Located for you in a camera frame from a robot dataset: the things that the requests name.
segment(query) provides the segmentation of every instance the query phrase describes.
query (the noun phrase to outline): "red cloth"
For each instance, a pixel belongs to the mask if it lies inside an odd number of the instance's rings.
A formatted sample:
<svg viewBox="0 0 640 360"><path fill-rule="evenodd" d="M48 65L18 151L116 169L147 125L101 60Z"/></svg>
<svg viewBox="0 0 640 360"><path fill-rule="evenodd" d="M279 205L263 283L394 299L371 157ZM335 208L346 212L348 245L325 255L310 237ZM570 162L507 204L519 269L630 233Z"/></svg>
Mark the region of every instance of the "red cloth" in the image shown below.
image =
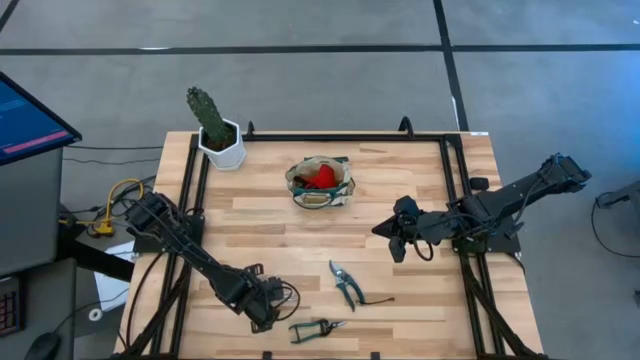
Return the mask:
<svg viewBox="0 0 640 360"><path fill-rule="evenodd" d="M307 179L307 181L310 183L306 186L307 189L313 188L314 186L318 189L330 189L338 186L333 168L325 164L320 166L320 170L316 176Z"/></svg>

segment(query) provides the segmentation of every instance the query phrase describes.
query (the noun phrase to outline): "potted cactus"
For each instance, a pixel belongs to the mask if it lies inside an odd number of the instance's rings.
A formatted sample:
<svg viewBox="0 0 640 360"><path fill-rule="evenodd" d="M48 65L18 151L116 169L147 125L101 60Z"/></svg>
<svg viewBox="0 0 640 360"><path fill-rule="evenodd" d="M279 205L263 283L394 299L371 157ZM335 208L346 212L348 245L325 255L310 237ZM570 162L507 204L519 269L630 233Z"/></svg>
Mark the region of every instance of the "potted cactus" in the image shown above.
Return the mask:
<svg viewBox="0 0 640 360"><path fill-rule="evenodd" d="M238 124L223 119L209 94L197 87L187 90L187 104L202 125L200 149L218 170L238 169L247 155Z"/></svg>

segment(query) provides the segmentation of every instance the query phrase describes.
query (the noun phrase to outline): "cactus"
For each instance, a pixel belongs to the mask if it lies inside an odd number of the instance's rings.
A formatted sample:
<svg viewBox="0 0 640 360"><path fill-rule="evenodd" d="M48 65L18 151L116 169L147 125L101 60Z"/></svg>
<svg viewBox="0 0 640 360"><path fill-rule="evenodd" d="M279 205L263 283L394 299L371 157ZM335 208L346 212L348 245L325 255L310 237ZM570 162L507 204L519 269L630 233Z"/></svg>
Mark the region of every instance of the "cactus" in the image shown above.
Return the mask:
<svg viewBox="0 0 640 360"><path fill-rule="evenodd" d="M197 87L187 90L187 104L207 133L209 141L206 145L211 150L224 150L235 142L233 129L222 121L216 104L206 91Z"/></svg>

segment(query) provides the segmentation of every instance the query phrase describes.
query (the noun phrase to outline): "screen display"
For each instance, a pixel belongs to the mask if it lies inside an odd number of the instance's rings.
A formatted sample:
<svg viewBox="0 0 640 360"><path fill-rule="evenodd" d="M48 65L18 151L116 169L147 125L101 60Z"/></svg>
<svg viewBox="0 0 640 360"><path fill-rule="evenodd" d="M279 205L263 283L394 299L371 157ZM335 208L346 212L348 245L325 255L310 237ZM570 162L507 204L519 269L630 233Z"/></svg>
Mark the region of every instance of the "screen display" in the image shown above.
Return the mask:
<svg viewBox="0 0 640 360"><path fill-rule="evenodd" d="M62 146L73 138L56 120L0 82L0 164L55 144Z"/></svg>

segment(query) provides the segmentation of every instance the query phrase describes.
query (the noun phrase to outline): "keyboard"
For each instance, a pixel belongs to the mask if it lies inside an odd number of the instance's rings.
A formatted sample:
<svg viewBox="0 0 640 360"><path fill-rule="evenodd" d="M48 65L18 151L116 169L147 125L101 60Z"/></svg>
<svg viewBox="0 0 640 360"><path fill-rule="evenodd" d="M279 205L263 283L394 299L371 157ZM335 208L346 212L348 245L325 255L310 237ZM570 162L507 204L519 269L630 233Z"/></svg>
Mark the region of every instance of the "keyboard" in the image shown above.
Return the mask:
<svg viewBox="0 0 640 360"><path fill-rule="evenodd" d="M24 329L24 294L17 276L0 279L0 337Z"/></svg>

